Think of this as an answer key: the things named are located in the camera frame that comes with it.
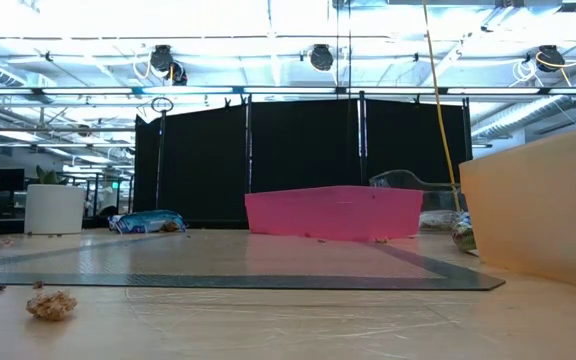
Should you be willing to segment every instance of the potted plant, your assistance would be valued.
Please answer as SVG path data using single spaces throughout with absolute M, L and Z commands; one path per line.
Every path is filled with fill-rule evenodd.
M 54 170 L 37 166 L 38 184 L 28 185 L 24 232 L 35 235 L 77 234 L 81 232 L 84 189 L 66 186 Z

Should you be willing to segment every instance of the ceiling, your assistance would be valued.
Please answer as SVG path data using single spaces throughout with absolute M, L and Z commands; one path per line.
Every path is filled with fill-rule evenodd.
M 423 7 L 387 4 L 421 0 L 348 2 L 337 9 L 330 0 L 0 0 L 0 69 L 28 87 L 162 86 L 166 80 L 154 71 L 144 74 L 154 47 L 170 45 L 188 86 L 433 85 Z M 429 1 L 438 85 L 561 86 L 560 71 L 519 66 L 540 45 L 556 45 L 573 65 L 568 75 L 575 76 L 576 7 L 570 3 L 576 1 Z M 315 44 L 328 45 L 336 57 L 330 72 L 311 66 L 308 54 Z M 309 98 L 315 96 L 254 100 Z M 485 100 L 471 104 L 475 121 L 527 101 Z M 238 101 L 234 96 L 233 104 Z M 53 127 L 130 127 L 137 112 L 148 111 L 148 102 L 134 96 L 58 96 L 51 103 L 0 96 L 0 108 L 28 120 L 0 116 L 0 126 L 45 126 L 50 120 Z M 178 96 L 174 102 L 176 112 L 197 111 L 223 106 L 224 96 Z M 576 109 L 564 110 L 576 116 Z M 570 116 L 549 116 L 531 126 L 552 126 Z M 129 132 L 37 136 L 53 142 L 134 142 Z M 111 155 L 131 161 L 120 149 Z

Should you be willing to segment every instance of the crumpled paper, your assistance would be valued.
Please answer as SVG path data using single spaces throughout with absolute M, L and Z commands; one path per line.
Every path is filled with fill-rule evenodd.
M 63 320 L 77 306 L 77 299 L 67 291 L 57 291 L 52 294 L 38 293 L 28 300 L 26 310 L 36 318 L 48 321 Z

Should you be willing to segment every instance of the black curtain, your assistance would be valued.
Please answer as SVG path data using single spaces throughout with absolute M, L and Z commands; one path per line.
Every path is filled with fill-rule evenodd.
M 357 102 L 252 106 L 252 192 L 360 183 Z
M 135 120 L 135 199 L 133 210 L 147 211 L 157 207 L 157 161 L 159 159 L 159 126 L 157 119 L 147 124 Z
M 450 176 L 436 105 L 366 101 L 368 177 L 409 170 L 425 182 L 448 183 Z M 467 160 L 464 115 L 460 106 L 442 106 L 455 181 Z
M 191 223 L 245 221 L 246 109 L 168 116 L 160 204 Z

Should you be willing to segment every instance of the pink plastic bin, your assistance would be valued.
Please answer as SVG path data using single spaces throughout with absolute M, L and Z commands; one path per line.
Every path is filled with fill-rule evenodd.
M 332 186 L 246 195 L 250 231 L 345 241 L 417 234 L 423 192 Z

